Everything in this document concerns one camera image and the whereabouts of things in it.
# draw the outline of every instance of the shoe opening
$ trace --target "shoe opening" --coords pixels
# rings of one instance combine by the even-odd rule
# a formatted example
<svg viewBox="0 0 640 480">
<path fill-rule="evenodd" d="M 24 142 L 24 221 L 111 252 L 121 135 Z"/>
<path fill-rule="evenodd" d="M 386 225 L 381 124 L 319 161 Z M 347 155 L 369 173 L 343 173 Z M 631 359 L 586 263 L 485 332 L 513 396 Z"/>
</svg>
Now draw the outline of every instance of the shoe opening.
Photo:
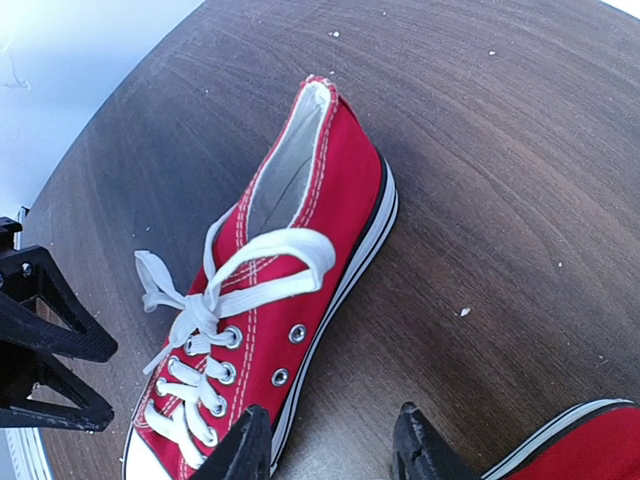
<svg viewBox="0 0 640 480">
<path fill-rule="evenodd" d="M 331 91 L 321 82 L 307 84 L 284 134 L 256 183 L 249 209 L 249 239 L 286 228 L 307 197 L 322 124 Z"/>
</svg>

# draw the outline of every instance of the shoelace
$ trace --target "shoelace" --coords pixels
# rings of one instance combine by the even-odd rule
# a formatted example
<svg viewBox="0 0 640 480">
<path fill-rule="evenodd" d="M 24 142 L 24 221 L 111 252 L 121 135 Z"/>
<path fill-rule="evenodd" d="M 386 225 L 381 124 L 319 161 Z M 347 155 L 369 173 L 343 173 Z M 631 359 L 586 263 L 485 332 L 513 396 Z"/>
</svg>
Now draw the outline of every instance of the shoelace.
<svg viewBox="0 0 640 480">
<path fill-rule="evenodd" d="M 148 251 L 135 252 L 136 269 L 146 291 L 142 297 L 144 310 L 152 312 L 158 305 L 181 310 L 171 327 L 167 346 L 145 367 L 144 373 L 149 375 L 173 349 L 185 345 L 190 355 L 207 355 L 202 373 L 181 363 L 177 357 L 171 357 L 168 362 L 169 373 L 181 383 L 163 381 L 156 388 L 160 395 L 174 395 L 183 402 L 170 417 L 159 413 L 153 401 L 148 403 L 144 411 L 149 426 L 177 443 L 185 461 L 194 469 L 199 468 L 206 457 L 200 453 L 191 435 L 209 447 L 218 443 L 217 433 L 200 415 L 198 403 L 201 402 L 214 416 L 224 415 L 227 402 L 212 387 L 210 379 L 224 382 L 229 380 L 230 375 L 235 375 L 232 365 L 222 364 L 211 357 L 212 346 L 229 348 L 238 340 L 232 329 L 218 332 L 220 319 L 286 297 L 318 291 L 324 275 L 335 264 L 335 250 L 327 237 L 309 229 L 289 228 L 255 237 L 216 270 L 213 241 L 232 210 L 207 231 L 203 265 L 208 283 L 204 293 L 181 295 L 173 285 L 169 270 L 158 256 Z M 241 264 L 276 255 L 296 257 L 308 268 L 294 275 L 220 295 L 223 282 Z"/>
</svg>

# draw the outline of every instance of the wooden table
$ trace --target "wooden table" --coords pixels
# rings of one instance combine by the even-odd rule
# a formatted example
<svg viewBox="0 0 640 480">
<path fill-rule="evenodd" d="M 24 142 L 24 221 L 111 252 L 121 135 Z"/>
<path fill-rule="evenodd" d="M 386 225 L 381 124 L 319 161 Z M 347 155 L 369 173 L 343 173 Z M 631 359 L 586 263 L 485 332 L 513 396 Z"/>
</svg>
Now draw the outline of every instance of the wooden table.
<svg viewBox="0 0 640 480">
<path fill-rule="evenodd" d="M 108 364 L 73 362 L 116 420 L 46 432 L 57 478 L 119 478 L 141 369 L 172 322 L 143 313 L 133 251 L 186 289 L 312 72 L 352 102 L 401 207 L 319 348 L 277 478 L 388 477 L 405 400 L 482 471 L 574 403 L 637 399 L 639 47 L 640 23 L 590 0 L 205 2 L 26 222 L 120 343 Z"/>
</svg>

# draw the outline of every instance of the red sneaker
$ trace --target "red sneaker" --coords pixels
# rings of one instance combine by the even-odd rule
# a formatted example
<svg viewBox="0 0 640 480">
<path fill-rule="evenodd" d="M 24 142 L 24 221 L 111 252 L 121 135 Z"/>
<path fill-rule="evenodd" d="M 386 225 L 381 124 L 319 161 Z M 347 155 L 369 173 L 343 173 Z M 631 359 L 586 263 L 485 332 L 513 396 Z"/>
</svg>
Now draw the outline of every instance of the red sneaker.
<svg viewBox="0 0 640 480">
<path fill-rule="evenodd" d="M 145 310 L 182 310 L 138 403 L 126 480 L 187 479 L 244 410 L 273 427 L 272 471 L 329 321 L 396 218 L 391 170 L 326 79 L 307 79 L 240 201 L 209 229 L 187 296 L 136 252 Z"/>
<path fill-rule="evenodd" d="M 483 480 L 638 480 L 640 408 L 626 400 L 577 405 L 533 434 Z"/>
</svg>

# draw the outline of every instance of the shoe sole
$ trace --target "shoe sole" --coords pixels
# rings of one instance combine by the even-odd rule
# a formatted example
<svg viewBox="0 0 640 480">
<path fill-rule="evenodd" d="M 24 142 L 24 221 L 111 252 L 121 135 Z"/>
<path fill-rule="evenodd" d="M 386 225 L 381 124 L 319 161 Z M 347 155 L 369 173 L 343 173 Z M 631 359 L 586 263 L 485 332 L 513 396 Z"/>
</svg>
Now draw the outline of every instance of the shoe sole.
<svg viewBox="0 0 640 480">
<path fill-rule="evenodd" d="M 396 185 L 391 173 L 391 168 L 387 161 L 380 156 L 382 166 L 385 172 L 383 178 L 384 185 L 381 188 L 382 196 L 379 197 L 377 208 L 374 210 L 367 226 L 361 235 L 361 240 L 355 253 L 352 254 L 351 260 L 342 276 L 342 280 L 338 284 L 336 293 L 334 294 L 327 313 L 325 314 L 316 334 L 313 337 L 311 346 L 307 351 L 302 365 L 298 370 L 298 374 L 291 386 L 291 390 L 285 400 L 284 406 L 280 411 L 280 414 L 274 424 L 273 438 L 271 444 L 271 475 L 278 467 L 278 460 L 282 455 L 284 447 L 291 433 L 291 427 L 293 425 L 293 419 L 295 417 L 296 409 L 298 406 L 298 400 L 300 399 L 300 392 L 304 379 L 307 375 L 307 369 L 313 358 L 313 354 L 322 339 L 322 335 L 329 326 L 331 319 L 335 315 L 336 311 L 345 300 L 353 286 L 356 284 L 360 276 L 367 269 L 369 264 L 373 261 L 374 257 L 382 244 L 389 235 L 393 224 L 395 223 L 398 215 L 398 192 L 396 191 Z"/>
<path fill-rule="evenodd" d="M 561 413 L 531 435 L 507 458 L 482 476 L 483 480 L 498 480 L 515 473 L 533 461 L 539 454 L 560 441 L 587 421 L 617 408 L 635 407 L 630 400 L 596 400 L 582 403 Z"/>
</svg>

